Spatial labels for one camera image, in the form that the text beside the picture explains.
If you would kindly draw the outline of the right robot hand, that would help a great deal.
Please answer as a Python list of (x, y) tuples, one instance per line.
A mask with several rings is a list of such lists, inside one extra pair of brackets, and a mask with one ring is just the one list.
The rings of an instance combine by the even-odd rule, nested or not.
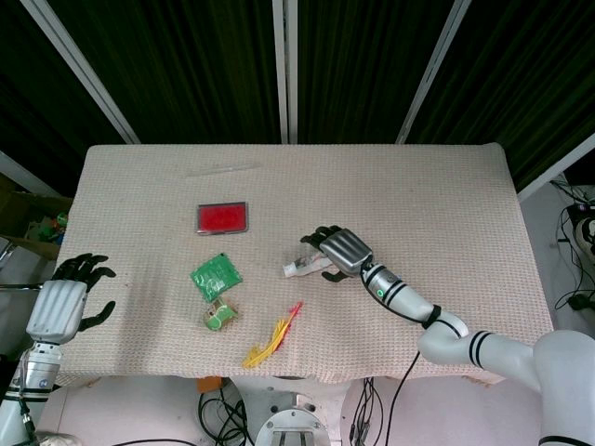
[(337, 267), (338, 272), (322, 272), (329, 282), (359, 276), (362, 268), (373, 261), (372, 249), (348, 229), (333, 225), (318, 227), (312, 234), (303, 236), (300, 241), (317, 249)]

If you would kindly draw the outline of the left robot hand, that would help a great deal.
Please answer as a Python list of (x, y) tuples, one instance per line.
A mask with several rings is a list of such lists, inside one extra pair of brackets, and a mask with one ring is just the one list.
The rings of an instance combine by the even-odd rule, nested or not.
[(77, 333), (103, 324), (112, 315), (115, 302), (108, 302), (96, 315), (83, 315), (88, 294), (103, 277), (116, 273), (103, 265), (107, 256), (86, 253), (62, 262), (50, 280), (43, 283), (26, 327), (35, 343), (64, 345)]

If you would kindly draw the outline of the red ink pad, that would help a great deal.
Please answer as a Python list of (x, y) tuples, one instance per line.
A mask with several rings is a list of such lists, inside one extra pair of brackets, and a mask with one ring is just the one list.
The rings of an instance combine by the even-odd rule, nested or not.
[(248, 230), (247, 202), (199, 204), (196, 232), (201, 235), (242, 233)]

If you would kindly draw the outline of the green foil packet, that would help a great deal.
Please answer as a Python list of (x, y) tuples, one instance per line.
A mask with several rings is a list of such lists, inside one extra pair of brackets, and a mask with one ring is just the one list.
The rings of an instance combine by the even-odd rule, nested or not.
[(225, 253), (206, 261), (190, 274), (190, 278), (207, 303), (217, 300), (222, 293), (243, 281)]

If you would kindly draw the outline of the brown cardboard box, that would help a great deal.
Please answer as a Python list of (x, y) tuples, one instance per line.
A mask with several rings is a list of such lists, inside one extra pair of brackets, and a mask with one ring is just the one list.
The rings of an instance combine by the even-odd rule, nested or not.
[(72, 204), (72, 198), (20, 190), (0, 173), (0, 239), (56, 260)]

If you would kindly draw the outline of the green gold crushed carton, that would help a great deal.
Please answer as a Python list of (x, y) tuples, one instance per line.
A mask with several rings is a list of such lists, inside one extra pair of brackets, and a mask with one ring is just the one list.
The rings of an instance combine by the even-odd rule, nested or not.
[(233, 306), (219, 297), (211, 302), (205, 311), (204, 325), (208, 330), (218, 332), (237, 317), (238, 313)]

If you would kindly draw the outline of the white metal frame post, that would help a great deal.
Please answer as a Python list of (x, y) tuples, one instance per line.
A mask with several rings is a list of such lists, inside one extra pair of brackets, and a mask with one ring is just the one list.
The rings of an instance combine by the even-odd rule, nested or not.
[(271, 0), (283, 144), (298, 144), (298, 0)]
[(416, 93), (404, 117), (403, 124), (395, 140), (396, 144), (404, 144), (406, 142), (419, 110), (430, 91), (433, 81), (443, 64), (443, 60), (456, 37), (457, 31), (471, 3), (472, 0), (454, 0), (436, 45), (430, 55), (426, 69), (419, 81)]
[(595, 132), (588, 138), (583, 140), (574, 149), (564, 155), (559, 161), (554, 163), (548, 169), (546, 169), (541, 175), (534, 179), (530, 184), (523, 188), (518, 194), (517, 198), (519, 202), (526, 200), (546, 183), (550, 182), (557, 175), (562, 173), (568, 167), (575, 164), (577, 161), (582, 159), (584, 156), (589, 154), (595, 149)]
[(113, 100), (85, 55), (47, 0), (20, 0), (33, 21), (57, 50), (87, 94), (126, 144), (140, 144), (132, 125)]
[(30, 193), (59, 197), (60, 194), (39, 177), (0, 151), (0, 173)]

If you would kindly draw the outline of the beige waffle tablecloth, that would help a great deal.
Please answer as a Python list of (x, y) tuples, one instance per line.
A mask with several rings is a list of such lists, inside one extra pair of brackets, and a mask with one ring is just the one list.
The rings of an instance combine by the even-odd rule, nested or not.
[[(213, 165), (261, 167), (185, 178)], [(199, 204), (247, 202), (242, 233), (201, 235)], [(429, 302), (485, 330), (533, 344), (551, 328), (505, 154), (480, 146), (103, 145), (87, 152), (59, 256), (108, 257), (114, 278), (92, 289), (86, 315), (102, 325), (63, 348), (59, 383), (101, 376), (242, 375), (276, 322), (303, 306), (255, 375), (338, 383), (364, 376), (494, 376), (416, 361), (421, 328), (381, 307), (357, 279), (287, 279), (317, 227), (356, 233), (377, 261)], [(225, 253), (243, 281), (219, 297), (238, 317), (204, 325), (190, 274)]]

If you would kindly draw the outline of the grey round torso mount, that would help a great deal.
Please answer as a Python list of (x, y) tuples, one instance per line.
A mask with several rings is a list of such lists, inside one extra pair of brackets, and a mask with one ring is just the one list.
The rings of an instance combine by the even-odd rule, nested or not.
[(254, 446), (343, 446), (340, 435), (313, 413), (283, 410), (264, 422)]

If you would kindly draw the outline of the red feather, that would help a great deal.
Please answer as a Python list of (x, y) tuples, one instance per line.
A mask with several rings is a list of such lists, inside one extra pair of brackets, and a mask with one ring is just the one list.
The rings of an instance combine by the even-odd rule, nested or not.
[(276, 326), (273, 336), (273, 350), (277, 350), (280, 345), (284, 342), (286, 335), (288, 334), (291, 324), (295, 317), (299, 314), (303, 306), (302, 302), (297, 302), (290, 310), (289, 314), (285, 319), (280, 319)]

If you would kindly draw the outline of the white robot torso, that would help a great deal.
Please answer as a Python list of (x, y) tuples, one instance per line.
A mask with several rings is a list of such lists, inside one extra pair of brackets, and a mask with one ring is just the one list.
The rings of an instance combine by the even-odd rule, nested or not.
[[(397, 381), (378, 378), (383, 401), (374, 410), (371, 438), (390, 446), (536, 446), (538, 395), (513, 382), (485, 386), (462, 376)], [(90, 387), (66, 387), (48, 400), (41, 431), (71, 434), (85, 446), (153, 439), (207, 445), (196, 419), (194, 381), (171, 376), (103, 378)]]

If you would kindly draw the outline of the clear glass tube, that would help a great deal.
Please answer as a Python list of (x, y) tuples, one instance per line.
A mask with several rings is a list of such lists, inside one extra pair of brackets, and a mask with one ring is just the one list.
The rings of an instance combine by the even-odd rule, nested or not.
[(249, 162), (242, 164), (225, 164), (213, 165), (209, 167), (202, 167), (199, 169), (188, 170), (185, 178), (207, 177), (213, 175), (221, 175), (227, 173), (234, 173), (246, 170), (252, 170), (261, 167), (261, 163)]

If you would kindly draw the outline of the yellow feather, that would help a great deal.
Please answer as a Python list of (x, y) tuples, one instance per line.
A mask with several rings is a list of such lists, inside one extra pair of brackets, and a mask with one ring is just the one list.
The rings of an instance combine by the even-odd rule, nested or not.
[(268, 344), (264, 347), (253, 346), (245, 356), (242, 366), (245, 369), (255, 368), (269, 358), (284, 342), (290, 325), (291, 321), (289, 319), (279, 320), (274, 327)]

